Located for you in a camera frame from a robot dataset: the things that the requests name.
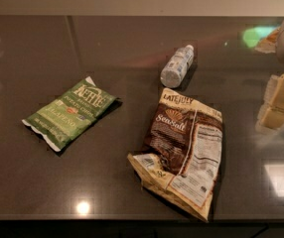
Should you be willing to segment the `brown Late July chips bag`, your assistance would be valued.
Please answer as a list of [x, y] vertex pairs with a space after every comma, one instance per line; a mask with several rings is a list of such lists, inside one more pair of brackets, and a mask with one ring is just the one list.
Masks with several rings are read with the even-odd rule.
[[222, 132], [219, 111], [165, 88], [142, 150], [128, 160], [143, 187], [207, 222]]

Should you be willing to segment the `green Kettle chips bag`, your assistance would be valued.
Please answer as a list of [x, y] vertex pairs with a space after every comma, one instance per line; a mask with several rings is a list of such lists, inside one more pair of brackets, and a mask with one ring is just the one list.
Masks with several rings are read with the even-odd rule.
[[22, 123], [41, 135], [55, 152], [60, 152], [94, 124], [115, 100], [89, 76]]

